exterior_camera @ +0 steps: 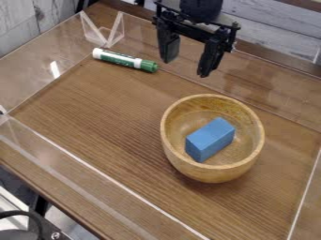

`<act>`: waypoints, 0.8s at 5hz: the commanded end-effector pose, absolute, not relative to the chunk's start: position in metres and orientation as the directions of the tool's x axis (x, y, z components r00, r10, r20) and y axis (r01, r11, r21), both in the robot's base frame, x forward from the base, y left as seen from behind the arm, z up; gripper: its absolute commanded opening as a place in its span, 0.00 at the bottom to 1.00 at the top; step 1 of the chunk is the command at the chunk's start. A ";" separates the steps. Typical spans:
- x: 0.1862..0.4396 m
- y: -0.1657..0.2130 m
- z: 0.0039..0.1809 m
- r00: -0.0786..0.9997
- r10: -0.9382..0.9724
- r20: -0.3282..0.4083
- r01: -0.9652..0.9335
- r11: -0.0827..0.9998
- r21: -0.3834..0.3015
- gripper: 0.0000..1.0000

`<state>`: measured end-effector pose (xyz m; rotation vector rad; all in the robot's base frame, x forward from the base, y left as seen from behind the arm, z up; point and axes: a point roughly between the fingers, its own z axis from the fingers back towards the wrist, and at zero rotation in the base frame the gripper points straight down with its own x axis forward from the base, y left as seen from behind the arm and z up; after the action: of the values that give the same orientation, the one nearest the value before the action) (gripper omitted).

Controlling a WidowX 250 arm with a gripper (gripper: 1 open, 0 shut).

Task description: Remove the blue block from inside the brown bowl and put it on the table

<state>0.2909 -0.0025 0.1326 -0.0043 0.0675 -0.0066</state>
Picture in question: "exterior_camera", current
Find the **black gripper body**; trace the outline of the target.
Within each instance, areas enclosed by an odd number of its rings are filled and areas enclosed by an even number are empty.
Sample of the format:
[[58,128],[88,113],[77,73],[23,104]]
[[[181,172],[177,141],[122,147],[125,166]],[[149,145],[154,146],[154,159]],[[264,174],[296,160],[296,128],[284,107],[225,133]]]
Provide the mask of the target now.
[[224,35],[224,51],[232,52],[241,24],[221,12],[224,0],[154,0],[154,23],[166,22],[169,29],[205,42]]

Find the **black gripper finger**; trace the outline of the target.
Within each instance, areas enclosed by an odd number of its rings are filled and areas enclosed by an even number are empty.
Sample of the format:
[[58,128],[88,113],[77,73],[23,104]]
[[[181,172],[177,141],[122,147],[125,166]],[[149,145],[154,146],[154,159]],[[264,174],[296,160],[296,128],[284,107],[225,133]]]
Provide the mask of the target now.
[[157,29],[157,36],[161,58],[168,64],[180,54],[181,37],[166,28]]
[[225,44],[217,38],[212,38],[207,42],[197,69],[197,75],[201,78],[209,77],[212,72],[219,68],[225,53],[224,47]]

